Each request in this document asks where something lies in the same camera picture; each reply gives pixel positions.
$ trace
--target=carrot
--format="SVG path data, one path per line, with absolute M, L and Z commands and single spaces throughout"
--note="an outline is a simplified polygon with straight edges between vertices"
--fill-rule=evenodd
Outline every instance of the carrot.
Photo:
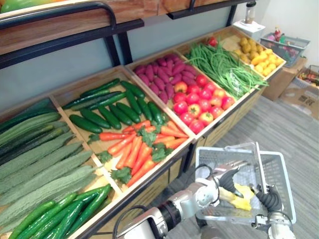
M 188 138 L 188 136 L 186 134 L 172 130 L 171 128 L 169 128 L 167 126 L 162 126 L 160 128 L 160 132 L 161 132 L 161 134 L 164 134 L 166 136 L 174 136 L 177 138 Z
M 147 172 L 149 172 L 152 168 L 154 168 L 158 163 L 153 162 L 152 156 L 150 155 L 143 166 L 139 169 L 139 171 L 134 174 L 134 176 L 127 183 L 128 187 L 131 187 L 134 183 L 136 183 L 140 178 L 142 178 Z
M 120 158 L 119 162 L 116 164 L 117 169 L 122 169 L 124 167 L 124 163 L 127 157 L 129 156 L 129 154 L 131 153 L 131 150 L 132 150 L 132 143 L 129 143 L 128 145 L 125 146 L 122 157 Z
M 151 153 L 152 153 L 152 148 L 148 147 L 148 145 L 145 142 L 143 142 L 140 148 L 136 163 L 132 169 L 132 172 L 131 172 L 132 175 L 134 175 L 140 169 L 140 167 L 142 167 L 142 165 L 145 163 L 145 161 L 147 160 L 148 156 L 150 156 Z
M 124 130 L 122 130 L 122 132 L 138 130 L 138 129 L 142 128 L 143 126 L 149 127 L 149 126 L 151 126 L 151 122 L 149 120 L 145 120 L 145 121 L 143 121 L 141 123 L 137 123 L 135 125 L 126 127 Z
M 100 133 L 100 140 L 102 141 L 110 141 L 110 140 L 115 140 L 115 139 L 123 139 L 130 136 L 129 134 L 126 133 L 109 133 L 109 132 L 103 132 Z
M 174 139 L 175 139 L 174 136 L 165 136 L 163 138 L 156 139 L 154 143 L 165 143 L 165 142 L 168 142 L 168 141 L 172 141 Z
M 165 144 L 166 148 L 176 149 L 178 146 L 180 146 L 186 140 L 187 140 L 187 138 L 178 138 L 178 139 L 174 139 L 174 140 L 165 142 L 164 144 Z
M 147 133 L 151 133 L 151 132 L 156 130 L 156 127 L 155 126 L 149 126 L 149 127 L 146 127 L 145 130 L 146 130 Z
M 124 167 L 133 168 L 136 162 L 139 150 L 142 146 L 142 137 L 136 137 L 133 140 L 132 151 L 124 163 Z
M 113 144 L 111 147 L 109 147 L 108 152 L 111 155 L 114 155 L 118 153 L 122 148 L 124 148 L 126 145 L 128 145 L 130 142 L 133 141 L 133 139 L 136 137 L 136 133 L 130 134 L 129 137 L 121 140 L 120 142 Z
M 171 120 L 167 122 L 167 126 L 168 126 L 169 128 L 171 128 L 172 130 L 174 130 L 174 131 L 183 133 L 183 132 L 175 125 L 175 123 L 174 123 L 173 121 L 171 121 Z

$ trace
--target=metal shopping basket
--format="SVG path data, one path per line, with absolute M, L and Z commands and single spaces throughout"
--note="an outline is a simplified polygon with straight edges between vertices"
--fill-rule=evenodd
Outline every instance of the metal shopping basket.
M 196 166 L 206 164 L 214 169 L 216 166 L 234 160 L 246 160 L 248 165 L 241 167 L 234 175 L 234 183 L 240 185 L 276 185 L 286 213 L 292 223 L 296 222 L 296 212 L 291 194 L 284 157 L 279 152 L 260 151 L 258 143 L 246 143 L 225 148 L 198 147 L 196 149 Z M 209 170 L 205 167 L 196 171 L 196 178 L 207 177 Z M 200 211 L 197 217 L 205 220 L 231 221 L 233 223 L 250 225 L 257 214 L 267 215 L 267 209 L 254 196 L 251 199 L 251 211 L 234 208 L 231 204 L 221 200 L 217 207 L 210 206 Z

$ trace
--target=red tomato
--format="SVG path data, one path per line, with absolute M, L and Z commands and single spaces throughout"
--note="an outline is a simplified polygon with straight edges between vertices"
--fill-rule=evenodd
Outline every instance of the red tomato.
M 200 87 L 204 87 L 207 83 L 207 78 L 204 75 L 196 76 L 196 83 Z
M 210 104 L 212 106 L 218 106 L 221 107 L 222 99 L 218 96 L 212 96 L 210 99 Z
M 205 85 L 204 89 L 208 89 L 208 90 L 211 91 L 211 93 L 213 93 L 217 89 L 217 86 L 214 83 L 212 83 L 212 82 L 208 82 Z
M 220 98 L 223 98 L 223 97 L 226 95 L 226 93 L 225 93 L 225 91 L 224 91 L 223 89 L 217 88 L 217 89 L 213 92 L 213 95 L 214 95 L 214 96 L 219 96 Z
M 231 107 L 233 104 L 235 103 L 234 98 L 229 97 L 229 96 L 225 96 L 222 100 L 222 104 L 221 107 L 223 108 L 223 110 L 227 110 L 229 107 Z
M 211 39 L 209 40 L 208 44 L 215 47 L 215 46 L 217 46 L 218 41 L 215 39 L 215 37 L 212 36 Z
M 198 104 L 199 104 L 202 112 L 207 112 L 211 108 L 211 104 L 208 100 L 204 100 L 204 99 L 199 100 Z
M 187 103 L 185 101 L 178 102 L 174 104 L 173 109 L 177 114 L 181 115 L 188 110 Z
M 191 131 L 193 131 L 194 133 L 198 134 L 199 132 L 201 132 L 204 129 L 204 124 L 203 122 L 201 122 L 200 120 L 193 120 L 190 125 L 189 128 Z
M 213 122 L 214 117 L 210 112 L 204 112 L 199 116 L 199 120 L 203 122 L 204 126 L 208 126 Z
M 199 93 L 199 97 L 204 100 L 211 99 L 211 91 L 209 89 L 204 89 Z
M 224 112 L 224 110 L 221 107 L 214 106 L 210 109 L 210 112 L 213 115 L 214 119 L 216 119 Z
M 198 94 L 200 92 L 200 87 L 197 85 L 193 85 L 193 86 L 188 86 L 187 88 L 187 93 L 195 93 Z
M 173 103 L 178 103 L 181 101 L 186 101 L 186 94 L 182 93 L 182 92 L 177 92 L 175 93 L 174 97 L 173 97 Z
M 180 119 L 187 125 L 189 126 L 189 124 L 194 120 L 194 117 L 192 116 L 192 114 L 185 112 L 180 116 Z
M 194 117 L 197 118 L 200 115 L 200 107 L 198 104 L 192 104 L 188 106 L 188 112 Z
M 184 81 L 180 81 L 178 83 L 176 83 L 176 85 L 174 86 L 174 92 L 182 92 L 182 93 L 186 93 L 187 91 L 187 84 Z
M 199 101 L 199 96 L 196 93 L 190 93 L 186 97 L 186 102 L 191 105 L 191 104 L 196 104 Z

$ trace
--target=cardboard box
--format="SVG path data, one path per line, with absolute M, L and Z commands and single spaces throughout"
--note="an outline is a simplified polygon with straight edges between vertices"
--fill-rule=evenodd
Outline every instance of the cardboard box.
M 292 68 L 282 67 L 281 71 L 271 79 L 269 86 L 265 88 L 263 96 L 271 101 L 275 101 L 294 77 L 303 69 L 306 62 L 306 58 L 300 58 Z
M 319 120 L 319 89 L 307 82 L 295 77 L 280 99 Z

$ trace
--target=white wall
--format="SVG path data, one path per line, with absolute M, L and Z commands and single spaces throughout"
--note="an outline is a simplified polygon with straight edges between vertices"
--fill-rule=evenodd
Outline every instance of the white wall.
M 264 25 L 264 35 L 278 26 L 285 35 L 310 40 L 303 52 L 307 64 L 319 65 L 319 0 L 258 0 L 256 22 Z M 240 4 L 234 21 L 245 18 L 246 4 Z
M 177 20 L 145 19 L 145 27 L 128 32 L 132 56 L 141 58 L 226 25 L 230 8 Z M 43 55 L 0 70 L 0 111 L 28 98 L 111 67 L 103 40 Z

